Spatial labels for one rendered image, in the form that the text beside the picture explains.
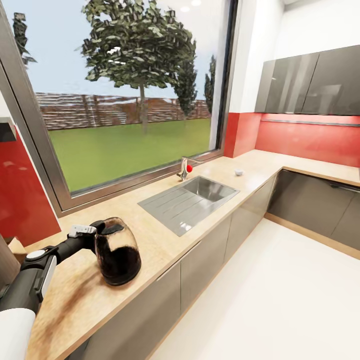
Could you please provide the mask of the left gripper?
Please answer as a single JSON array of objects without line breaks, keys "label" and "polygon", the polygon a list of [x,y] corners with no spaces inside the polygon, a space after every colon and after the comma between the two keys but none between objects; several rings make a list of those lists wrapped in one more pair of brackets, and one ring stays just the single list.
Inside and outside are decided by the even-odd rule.
[{"label": "left gripper", "polygon": [[81,249],[91,250],[94,248],[94,236],[96,235],[95,232],[91,234],[82,233],[82,236],[77,237],[70,237],[69,234],[67,235],[67,239],[62,243],[67,244],[70,248],[70,255],[74,255],[79,252]]}]

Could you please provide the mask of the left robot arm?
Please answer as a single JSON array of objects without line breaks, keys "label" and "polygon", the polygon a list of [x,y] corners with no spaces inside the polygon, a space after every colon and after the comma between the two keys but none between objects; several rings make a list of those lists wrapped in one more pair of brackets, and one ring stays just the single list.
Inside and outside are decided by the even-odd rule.
[{"label": "left robot arm", "polygon": [[29,253],[12,284],[0,291],[0,360],[25,360],[39,303],[56,266],[81,249],[94,248],[94,226],[73,224],[67,239]]}]

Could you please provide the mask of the electric kettle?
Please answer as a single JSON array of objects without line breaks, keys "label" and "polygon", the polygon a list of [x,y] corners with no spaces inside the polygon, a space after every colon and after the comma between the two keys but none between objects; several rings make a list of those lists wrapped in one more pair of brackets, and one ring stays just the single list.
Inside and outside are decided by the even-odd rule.
[{"label": "electric kettle", "polygon": [[93,222],[93,248],[104,278],[110,286],[123,286],[140,272],[142,260],[132,230],[119,217]]}]

